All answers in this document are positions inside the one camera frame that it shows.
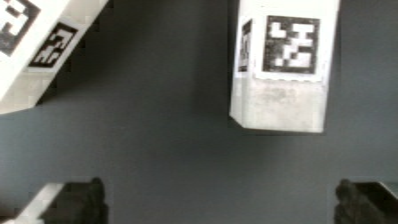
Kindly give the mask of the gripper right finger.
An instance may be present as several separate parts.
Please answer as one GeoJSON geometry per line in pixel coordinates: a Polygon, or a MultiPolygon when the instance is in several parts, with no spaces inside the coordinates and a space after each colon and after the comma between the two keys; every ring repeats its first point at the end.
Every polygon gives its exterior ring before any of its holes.
{"type": "Polygon", "coordinates": [[[398,182],[353,182],[335,187],[333,224],[398,224],[398,182]]]}

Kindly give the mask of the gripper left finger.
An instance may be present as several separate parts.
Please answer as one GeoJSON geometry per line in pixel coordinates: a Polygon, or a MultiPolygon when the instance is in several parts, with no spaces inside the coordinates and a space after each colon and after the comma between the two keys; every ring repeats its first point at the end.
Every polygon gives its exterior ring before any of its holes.
{"type": "Polygon", "coordinates": [[[10,224],[108,224],[101,179],[47,183],[10,224]]]}

